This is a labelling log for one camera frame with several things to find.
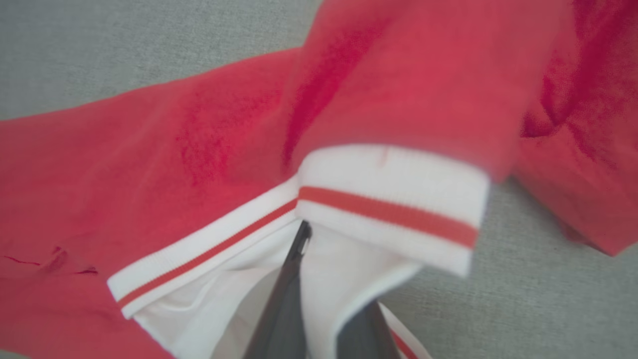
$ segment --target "gray surface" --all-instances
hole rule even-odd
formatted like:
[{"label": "gray surface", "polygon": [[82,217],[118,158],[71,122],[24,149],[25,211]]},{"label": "gray surface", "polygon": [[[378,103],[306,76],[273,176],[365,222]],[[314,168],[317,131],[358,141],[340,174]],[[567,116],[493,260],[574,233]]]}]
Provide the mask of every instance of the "gray surface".
[{"label": "gray surface", "polygon": [[[0,0],[0,118],[61,109],[300,45],[316,0]],[[434,359],[638,358],[638,247],[565,241],[513,181],[474,271],[425,271],[385,303]]]}]

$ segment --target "white trim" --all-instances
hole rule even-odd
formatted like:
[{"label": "white trim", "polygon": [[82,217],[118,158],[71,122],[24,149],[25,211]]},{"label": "white trim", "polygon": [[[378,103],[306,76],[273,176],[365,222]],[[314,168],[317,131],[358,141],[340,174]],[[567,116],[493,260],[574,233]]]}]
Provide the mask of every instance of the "white trim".
[{"label": "white trim", "polygon": [[352,238],[385,248],[426,265],[465,277],[472,249],[445,238],[341,211],[323,204],[299,201],[297,215]]},{"label": "white trim", "polygon": [[423,344],[412,334],[412,332],[403,325],[403,323],[382,303],[379,303],[381,313],[385,318],[385,322],[388,324],[399,338],[403,339],[403,342],[412,349],[412,353],[419,359],[432,359],[427,350],[423,347]]},{"label": "white trim", "polygon": [[378,144],[318,149],[304,159],[299,182],[427,210],[474,228],[490,184],[484,171],[464,162]]},{"label": "white trim", "polygon": [[337,357],[337,338],[361,308],[412,278],[423,264],[313,224],[301,261],[301,310],[313,358]]},{"label": "white trim", "polygon": [[[116,301],[119,301],[127,294],[160,275],[188,263],[260,218],[268,215],[273,210],[294,200],[298,192],[299,186],[297,178],[292,177],[283,184],[239,206],[236,210],[231,211],[197,232],[128,265],[107,280],[113,297],[115,297]],[[295,218],[292,211],[284,214],[196,268],[136,298],[127,304],[122,309],[122,312],[126,317],[132,316],[136,311],[151,301],[170,293],[178,287],[212,270],[221,263],[254,245],[268,234],[293,222]]]}]

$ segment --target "white ribbed cuff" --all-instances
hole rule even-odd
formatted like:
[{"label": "white ribbed cuff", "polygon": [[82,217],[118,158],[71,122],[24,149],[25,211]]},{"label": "white ribbed cuff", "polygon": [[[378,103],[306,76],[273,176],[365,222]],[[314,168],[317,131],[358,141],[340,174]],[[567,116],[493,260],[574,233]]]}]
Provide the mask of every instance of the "white ribbed cuff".
[{"label": "white ribbed cuff", "polygon": [[384,145],[323,148],[299,169],[297,215],[466,275],[488,175],[434,153]]}]

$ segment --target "red fabric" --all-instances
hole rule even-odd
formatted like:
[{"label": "red fabric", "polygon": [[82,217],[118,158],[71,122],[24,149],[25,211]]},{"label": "red fabric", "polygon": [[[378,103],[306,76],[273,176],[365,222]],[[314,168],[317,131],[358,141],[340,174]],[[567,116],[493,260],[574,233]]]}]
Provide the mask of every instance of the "red fabric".
[{"label": "red fabric", "polygon": [[[544,87],[549,95],[542,98],[562,102],[532,106],[543,110],[526,116],[530,138],[521,144],[516,170],[566,223],[585,235],[611,238],[617,233],[604,219],[595,230],[583,229],[569,209],[561,212],[560,202],[544,197],[567,193],[588,202],[591,180],[556,169],[562,160],[586,168],[574,162],[581,157],[574,153],[584,148],[584,156],[601,158],[587,162],[592,168],[587,173],[607,165],[609,153],[616,160],[615,167],[605,167],[613,175],[598,179],[609,184],[603,188],[617,189],[611,192],[615,202],[593,195],[592,203],[601,206],[588,215],[610,208],[616,215],[636,203],[636,197],[619,200],[635,194],[638,137],[628,117],[592,118],[595,107],[569,105],[587,103],[584,98],[600,103],[600,89],[608,83],[605,66],[621,61],[621,48],[631,46],[626,36],[635,34],[629,23],[635,12],[627,13],[630,20],[620,30],[609,32],[619,38],[591,40],[599,24],[612,24],[603,16],[606,9],[605,3],[576,6],[575,36],[563,31],[556,40],[558,52],[567,54],[578,44],[605,45],[606,55],[591,60],[598,70],[589,82],[571,85],[590,88],[591,96],[573,97],[569,86],[553,92],[548,84],[558,78],[550,71]],[[99,357],[101,351],[109,358],[165,356],[139,327],[123,321],[108,298],[106,278],[284,182],[317,148],[395,144],[464,160],[503,179],[516,160],[521,121],[541,85],[556,34],[568,24],[564,10],[569,9],[556,0],[328,0],[301,49],[75,109],[3,121],[0,254],[52,263],[60,251],[52,253],[62,248],[76,263],[74,273],[93,267],[99,274],[54,275],[0,257],[1,292],[8,293],[0,302],[0,331],[11,331],[0,336],[0,346],[35,358]],[[626,20],[615,11],[620,18],[613,20]],[[625,69],[616,63],[614,74],[626,68],[635,74],[635,63]],[[635,91],[634,82],[626,86]],[[631,95],[627,91],[614,92],[619,108]],[[541,116],[552,106],[557,117]],[[634,108],[613,112],[635,116]],[[560,116],[575,125],[552,122]],[[597,133],[592,125],[597,121],[607,132]],[[571,130],[561,135],[565,128]],[[578,192],[566,183],[575,183]],[[635,218],[633,213],[627,218]],[[622,235],[633,230],[624,223]],[[620,248],[630,241],[618,243]],[[20,318],[25,320],[17,324]]]},{"label": "red fabric", "polygon": [[515,174],[568,238],[613,256],[638,241],[638,2],[568,15]]}]

